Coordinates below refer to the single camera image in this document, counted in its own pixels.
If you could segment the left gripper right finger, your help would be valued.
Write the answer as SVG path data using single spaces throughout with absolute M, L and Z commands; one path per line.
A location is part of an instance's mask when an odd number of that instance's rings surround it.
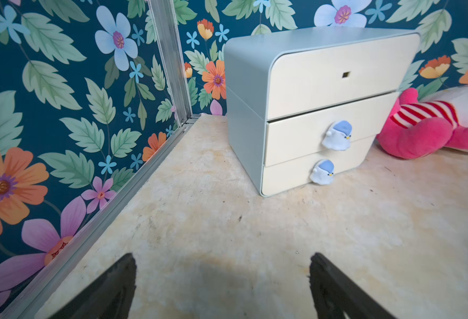
M 321 253 L 311 257 L 309 282 L 319 318 L 394 317 Z

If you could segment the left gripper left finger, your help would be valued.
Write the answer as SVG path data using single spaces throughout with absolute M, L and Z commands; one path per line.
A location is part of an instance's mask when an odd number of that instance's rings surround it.
M 127 253 L 52 318 L 127 318 L 134 299 L 137 265 Z

